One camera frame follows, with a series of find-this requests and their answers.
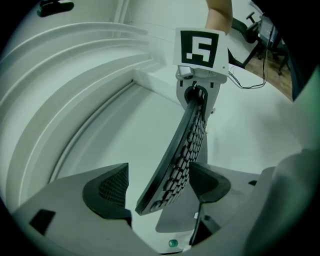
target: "black cable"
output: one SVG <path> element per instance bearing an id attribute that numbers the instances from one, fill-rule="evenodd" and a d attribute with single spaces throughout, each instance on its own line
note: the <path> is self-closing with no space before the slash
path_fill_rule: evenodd
<path id="1" fill-rule="evenodd" d="M 265 84 L 267 83 L 267 80 L 266 80 L 266 75 L 265 75 L 265 61 L 266 61 L 266 57 L 267 57 L 267 51 L 268 51 L 268 47 L 269 47 L 269 44 L 270 44 L 270 41 L 271 41 L 271 37 L 272 37 L 272 33 L 274 31 L 274 26 L 272 26 L 272 29 L 271 29 L 271 32 L 270 32 L 270 36 L 269 36 L 269 39 L 268 39 L 268 43 L 266 44 L 266 50 L 265 50 L 265 55 L 264 55 L 264 58 L 263 58 L 263 63 L 262 63 L 262 70 L 263 70 L 263 82 L 260 83 L 260 84 L 256 84 L 256 85 L 252 85 L 250 87 L 245 87 L 245 86 L 242 86 L 241 83 L 239 82 L 239 80 L 235 77 L 234 74 L 232 74 L 230 71 L 228 72 L 229 76 L 228 78 L 233 81 L 230 76 L 235 80 L 233 81 L 235 84 L 237 84 L 237 86 L 241 89 L 259 89 L 259 88 L 262 88 L 263 86 L 265 86 Z"/>

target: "wooden floor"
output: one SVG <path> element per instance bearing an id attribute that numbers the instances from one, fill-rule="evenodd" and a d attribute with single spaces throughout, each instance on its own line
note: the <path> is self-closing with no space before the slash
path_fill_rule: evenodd
<path id="1" fill-rule="evenodd" d="M 281 70 L 282 75 L 278 75 L 278 69 L 283 58 L 283 56 L 279 56 L 279 60 L 275 60 L 273 59 L 272 54 L 268 52 L 268 74 L 266 80 L 292 101 L 292 81 L 288 66 L 285 65 Z M 263 58 L 260 60 L 257 56 L 254 56 L 245 66 L 245 69 L 263 78 L 263 60 Z"/>

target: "office chair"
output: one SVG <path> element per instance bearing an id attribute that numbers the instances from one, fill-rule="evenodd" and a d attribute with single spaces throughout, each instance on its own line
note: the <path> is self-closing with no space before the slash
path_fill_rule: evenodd
<path id="1" fill-rule="evenodd" d="M 248 62 L 252 59 L 252 57 L 256 54 L 256 52 L 261 48 L 261 39 L 258 36 L 258 34 L 259 34 L 259 26 L 260 26 L 261 21 L 255 22 L 255 20 L 252 17 L 254 13 L 255 13 L 254 11 L 251 12 L 245 18 L 246 20 L 251 20 L 252 21 L 252 24 L 249 27 L 246 24 L 244 24 L 243 22 L 241 22 L 240 20 L 236 19 L 236 18 L 232 19 L 231 27 L 234 30 L 239 31 L 246 42 L 248 42 L 249 44 L 253 44 L 254 42 L 258 41 L 258 44 L 255 46 L 253 51 L 250 53 L 248 58 L 243 63 L 241 63 L 238 60 L 236 60 L 233 57 L 233 55 L 231 54 L 231 52 L 228 50 L 229 63 L 232 64 L 232 65 L 236 65 L 236 66 L 238 66 L 240 68 L 243 68 L 243 69 L 248 64 Z"/>

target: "white wall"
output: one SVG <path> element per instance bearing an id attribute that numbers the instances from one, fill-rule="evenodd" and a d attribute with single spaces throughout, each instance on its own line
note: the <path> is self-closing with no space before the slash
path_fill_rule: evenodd
<path id="1" fill-rule="evenodd" d="M 63 25 L 81 22 L 112 22 L 115 17 L 117 0 L 72 0 L 74 8 L 68 12 L 47 17 L 37 15 L 36 5 L 16 28 L 3 54 L 5 55 L 25 40 Z"/>
<path id="2" fill-rule="evenodd" d="M 260 19 L 260 14 L 248 0 L 232 0 L 232 6 L 233 17 L 248 26 L 252 23 L 246 17 L 252 11 L 255 11 L 254 19 Z M 177 27 L 204 28 L 207 14 L 205 0 L 130 0 L 125 23 L 147 29 L 150 36 L 168 44 L 174 43 L 174 30 Z M 256 45 L 247 43 L 235 30 L 227 38 L 228 48 L 240 62 L 245 61 Z"/>

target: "desk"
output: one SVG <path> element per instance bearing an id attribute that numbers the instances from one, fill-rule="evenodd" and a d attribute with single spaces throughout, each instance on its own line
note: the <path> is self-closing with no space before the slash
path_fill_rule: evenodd
<path id="1" fill-rule="evenodd" d="M 229 68 L 243 86 L 261 83 L 261 78 L 244 69 L 231 65 Z M 172 84 L 170 92 L 174 93 L 175 77 L 167 79 Z M 284 157 L 299 152 L 301 147 L 283 117 L 291 105 L 292 102 L 269 83 L 260 89 L 247 90 L 228 79 L 220 87 L 215 112 L 207 123 L 208 163 L 261 173 L 267 167 L 276 166 Z M 126 208 L 132 213 L 132 228 L 158 253 L 179 251 L 168 245 L 178 234 L 155 231 L 161 211 L 139 216 L 135 207 L 183 114 L 180 105 L 133 85 L 86 129 L 58 176 L 128 162 Z"/>

